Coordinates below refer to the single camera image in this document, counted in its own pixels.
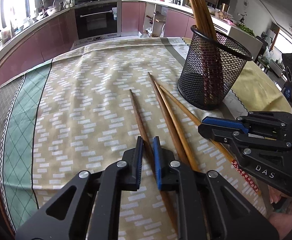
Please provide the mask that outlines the right hand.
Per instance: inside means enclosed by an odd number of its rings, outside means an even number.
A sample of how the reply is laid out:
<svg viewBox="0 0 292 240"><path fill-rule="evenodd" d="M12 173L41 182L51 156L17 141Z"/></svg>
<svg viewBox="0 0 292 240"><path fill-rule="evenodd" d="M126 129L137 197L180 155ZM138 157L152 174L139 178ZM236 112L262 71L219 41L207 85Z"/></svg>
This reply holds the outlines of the right hand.
<svg viewBox="0 0 292 240"><path fill-rule="evenodd" d="M269 190L269 200L270 200L270 204L277 204L281 201L281 199L288 199L289 203L292 203L292 197L282 193L281 191L268 186L268 190Z"/></svg>

